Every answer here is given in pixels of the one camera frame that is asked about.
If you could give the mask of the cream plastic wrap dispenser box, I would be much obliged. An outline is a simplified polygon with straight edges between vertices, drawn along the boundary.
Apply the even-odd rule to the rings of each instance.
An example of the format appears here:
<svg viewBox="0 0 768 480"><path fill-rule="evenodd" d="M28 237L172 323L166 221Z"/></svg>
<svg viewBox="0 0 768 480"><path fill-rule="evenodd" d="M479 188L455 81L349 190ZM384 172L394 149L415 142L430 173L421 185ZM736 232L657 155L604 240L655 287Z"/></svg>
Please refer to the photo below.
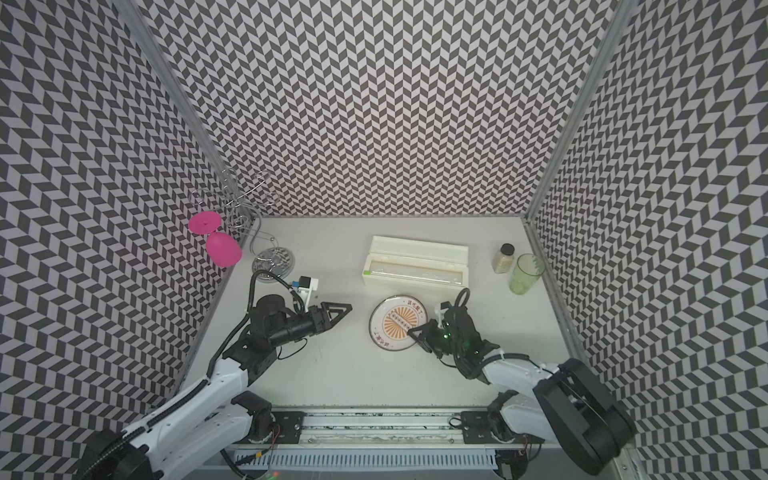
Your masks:
<svg viewBox="0 0 768 480"><path fill-rule="evenodd" d="M463 245L374 236L363 266L366 285L398 285L458 293L469 287L469 248Z"/></svg>

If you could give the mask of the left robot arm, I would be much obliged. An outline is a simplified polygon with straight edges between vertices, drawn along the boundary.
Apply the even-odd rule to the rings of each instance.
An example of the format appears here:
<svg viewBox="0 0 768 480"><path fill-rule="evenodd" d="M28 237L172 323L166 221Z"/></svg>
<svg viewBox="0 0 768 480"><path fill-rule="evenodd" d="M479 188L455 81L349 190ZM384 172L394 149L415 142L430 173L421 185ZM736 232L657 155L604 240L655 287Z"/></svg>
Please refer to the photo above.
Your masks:
<svg viewBox="0 0 768 480"><path fill-rule="evenodd" d="M280 295L262 297L227 335L205 375L121 432L91 435L78 479L181 479L215 453L245 440L272 446L279 423L251 385L277 360L278 347L335 327L353 310L322 302L288 309Z"/></svg>

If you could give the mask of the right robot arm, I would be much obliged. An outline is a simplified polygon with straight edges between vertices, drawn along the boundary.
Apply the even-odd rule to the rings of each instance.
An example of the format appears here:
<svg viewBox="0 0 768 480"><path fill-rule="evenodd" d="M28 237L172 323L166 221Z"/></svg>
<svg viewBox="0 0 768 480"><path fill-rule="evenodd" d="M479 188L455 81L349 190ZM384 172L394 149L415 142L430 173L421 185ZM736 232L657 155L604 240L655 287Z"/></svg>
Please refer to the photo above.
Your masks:
<svg viewBox="0 0 768 480"><path fill-rule="evenodd" d="M460 417L473 439L526 447L554 442L579 469L596 476L636 435L627 409L582 361L547 365L506 352L480 336L464 304L444 302L441 314L408 335L437 359L450 357L465 379L497 389L484 413Z"/></svg>

